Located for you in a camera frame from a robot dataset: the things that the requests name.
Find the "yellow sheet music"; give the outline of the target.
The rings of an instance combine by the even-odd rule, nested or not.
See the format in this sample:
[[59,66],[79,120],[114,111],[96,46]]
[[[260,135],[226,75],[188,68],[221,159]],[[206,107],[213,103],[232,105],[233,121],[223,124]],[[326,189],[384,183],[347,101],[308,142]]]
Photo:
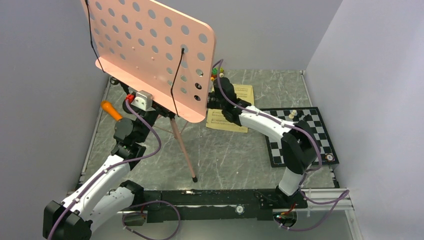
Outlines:
[[[254,91],[252,85],[235,84],[234,90],[238,98],[254,105]],[[248,133],[248,128],[238,126],[235,123],[227,121],[219,109],[209,109],[207,111],[205,126],[214,130],[222,130],[237,133]]]

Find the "pink music stand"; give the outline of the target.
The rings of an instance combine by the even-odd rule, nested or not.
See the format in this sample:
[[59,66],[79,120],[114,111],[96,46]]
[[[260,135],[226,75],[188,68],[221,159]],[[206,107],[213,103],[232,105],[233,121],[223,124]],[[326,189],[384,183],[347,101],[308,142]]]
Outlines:
[[206,23],[155,0],[83,0],[95,65],[191,123],[207,115],[216,47]]

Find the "orange toy microphone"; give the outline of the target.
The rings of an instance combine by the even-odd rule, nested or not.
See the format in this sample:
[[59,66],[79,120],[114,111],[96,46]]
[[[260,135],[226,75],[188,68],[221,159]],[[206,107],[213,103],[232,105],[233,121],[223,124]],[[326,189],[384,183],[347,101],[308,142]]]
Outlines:
[[115,121],[120,121],[123,116],[114,108],[114,106],[107,100],[100,103],[101,109],[110,115]]

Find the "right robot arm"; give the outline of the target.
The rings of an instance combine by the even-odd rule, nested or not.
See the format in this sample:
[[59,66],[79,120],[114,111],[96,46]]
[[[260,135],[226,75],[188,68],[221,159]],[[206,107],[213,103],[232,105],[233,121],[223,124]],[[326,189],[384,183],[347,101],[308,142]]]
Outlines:
[[322,165],[321,149],[309,124],[297,123],[272,116],[248,101],[239,98],[226,77],[213,81],[213,91],[208,94],[207,108],[220,110],[224,118],[239,127],[246,127],[273,139],[282,151],[285,170],[276,188],[276,202],[288,208],[295,202],[315,160]]

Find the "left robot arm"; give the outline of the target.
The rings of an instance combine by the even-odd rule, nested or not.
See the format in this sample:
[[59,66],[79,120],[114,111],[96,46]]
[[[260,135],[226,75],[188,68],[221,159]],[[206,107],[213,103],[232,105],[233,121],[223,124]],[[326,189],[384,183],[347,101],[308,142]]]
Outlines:
[[164,203],[159,192],[145,192],[126,180],[112,190],[140,160],[146,159],[141,145],[153,133],[160,112],[128,107],[136,120],[122,118],[115,123],[116,144],[100,168],[75,192],[60,202],[51,201],[43,213],[42,235],[47,240],[89,240],[92,234],[121,210],[142,213],[142,207],[158,211]]

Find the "red green brick car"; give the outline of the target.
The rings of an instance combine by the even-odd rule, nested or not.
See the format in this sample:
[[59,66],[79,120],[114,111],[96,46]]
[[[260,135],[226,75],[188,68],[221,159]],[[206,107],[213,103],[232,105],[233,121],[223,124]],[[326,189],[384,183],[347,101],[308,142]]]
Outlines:
[[211,77],[210,80],[213,82],[215,79],[217,79],[217,77],[223,78],[225,76],[224,74],[224,69],[222,67],[218,68],[213,68],[211,71]]

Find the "white chess piece upper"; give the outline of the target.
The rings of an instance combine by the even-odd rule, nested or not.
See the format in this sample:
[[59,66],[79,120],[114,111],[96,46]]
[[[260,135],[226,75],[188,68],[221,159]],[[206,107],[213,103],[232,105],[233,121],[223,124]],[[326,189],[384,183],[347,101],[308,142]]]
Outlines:
[[294,120],[297,117],[297,111],[292,110],[288,117],[289,117],[289,119]]

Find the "black white chessboard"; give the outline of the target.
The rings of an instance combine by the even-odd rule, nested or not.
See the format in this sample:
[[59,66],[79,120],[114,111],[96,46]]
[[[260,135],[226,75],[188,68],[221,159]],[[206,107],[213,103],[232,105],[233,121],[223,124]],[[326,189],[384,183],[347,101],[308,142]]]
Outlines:
[[[320,147],[320,154],[322,158],[323,165],[337,165],[339,164],[339,158],[337,157],[336,151],[332,144],[330,135],[327,131],[325,123],[322,119],[321,113],[317,107],[298,107],[298,108],[289,108],[289,107],[280,107],[280,108],[263,108],[262,111],[270,114],[274,117],[277,117],[281,120],[290,121],[298,123],[297,117],[295,119],[289,119],[289,114],[292,110],[304,111],[305,114],[310,114],[312,116],[312,121],[306,121],[314,135],[316,142]],[[283,150],[278,146],[278,142],[271,140],[269,137],[265,137],[268,156],[270,165],[272,168],[282,168],[285,166],[283,160]],[[333,154],[335,161],[329,162],[325,159],[325,154]]]

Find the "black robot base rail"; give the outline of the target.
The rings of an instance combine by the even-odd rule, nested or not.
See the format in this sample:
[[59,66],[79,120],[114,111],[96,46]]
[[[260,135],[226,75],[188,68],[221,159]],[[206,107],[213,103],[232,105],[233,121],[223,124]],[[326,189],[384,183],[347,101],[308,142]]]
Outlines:
[[307,207],[308,203],[300,193],[282,197],[274,188],[190,189],[139,191],[124,210],[145,213],[148,223],[162,223],[230,219],[272,221],[280,213],[294,213]]

